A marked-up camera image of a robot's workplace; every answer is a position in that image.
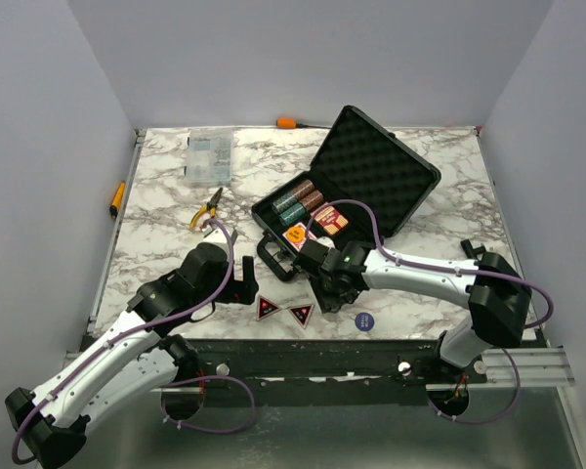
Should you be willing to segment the green chip stack front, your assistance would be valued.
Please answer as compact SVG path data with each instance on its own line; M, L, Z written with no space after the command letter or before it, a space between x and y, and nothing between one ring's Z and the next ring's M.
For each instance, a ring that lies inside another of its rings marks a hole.
M279 221L283 226L290 227L294 225L307 213L307 209L301 202L297 202L284 210L279 215Z

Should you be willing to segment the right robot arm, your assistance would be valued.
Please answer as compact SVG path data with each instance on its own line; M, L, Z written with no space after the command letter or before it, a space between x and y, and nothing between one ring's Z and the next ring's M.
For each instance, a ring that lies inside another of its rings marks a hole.
M439 339L430 371L440 382L462 375L478 355L523 342L531 288L500 255L481 260L442 261L350 242L343 250L312 243L308 272L331 310L352 303L360 292L398 290L439 299L468 311Z

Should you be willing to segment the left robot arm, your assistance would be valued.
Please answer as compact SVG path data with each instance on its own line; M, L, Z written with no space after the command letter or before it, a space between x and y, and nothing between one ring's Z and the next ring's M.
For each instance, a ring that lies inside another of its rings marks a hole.
M32 390L18 388L5 400L16 439L12 458L60 468L105 420L134 399L159 387L195 384L205 396L209 380L197 351L177 326L193 313L219 303L250 305L259 285L254 259L242 259L235 279L228 251L202 242L180 268L142 285L111 327L56 376Z

